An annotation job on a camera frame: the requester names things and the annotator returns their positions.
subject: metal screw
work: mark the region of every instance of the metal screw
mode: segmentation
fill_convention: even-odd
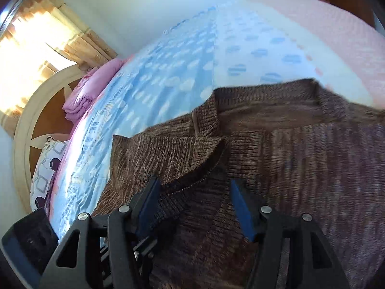
[[[88,218],[87,213],[80,213],[77,217],[79,220],[86,220]]]
[[[271,207],[264,205],[263,207],[261,207],[261,211],[262,211],[262,213],[269,214],[269,213],[271,213]]]
[[[305,214],[302,214],[302,219],[305,222],[310,222],[313,219],[313,217],[310,214],[305,213]]]
[[[119,207],[119,212],[121,213],[127,213],[130,210],[130,207],[128,205],[122,205]]]

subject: bed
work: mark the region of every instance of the bed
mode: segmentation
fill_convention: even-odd
[[[383,36],[317,0],[240,0],[202,11],[124,64],[80,120],[53,184],[51,225],[61,239],[79,213],[93,212],[109,179],[113,134],[133,136],[191,112],[220,86],[301,78],[315,78],[352,102],[384,108],[384,62]],[[72,126],[61,106],[82,75],[77,66],[56,73],[21,116],[14,177],[26,209],[46,135],[69,138]]]

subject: patterned bed sheet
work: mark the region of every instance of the patterned bed sheet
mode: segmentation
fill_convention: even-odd
[[[333,17],[319,29],[311,21],[323,12],[343,21]],[[364,38],[356,58],[344,53],[352,41],[336,38],[343,30]],[[81,119],[52,189],[55,232],[61,239],[79,213],[96,207],[109,179],[113,134],[130,137],[191,112],[220,86],[315,78],[353,102],[383,107],[384,49],[375,30],[317,0],[241,0],[181,22],[126,63]],[[375,64],[364,64],[363,52],[375,55]]]

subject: brown sweater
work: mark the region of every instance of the brown sweater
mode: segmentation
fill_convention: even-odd
[[[152,174],[162,179],[157,219],[180,219],[172,246],[155,257],[156,288],[246,284],[257,246],[240,230],[230,177],[279,211],[313,214],[352,288],[364,288],[385,258],[384,112],[314,80],[219,88],[191,114],[114,136],[94,214],[127,203]]]

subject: pink blanket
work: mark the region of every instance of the pink blanket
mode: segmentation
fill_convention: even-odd
[[[95,67],[85,75],[63,105],[66,119],[77,123],[123,63],[122,59],[112,59],[101,68]]]

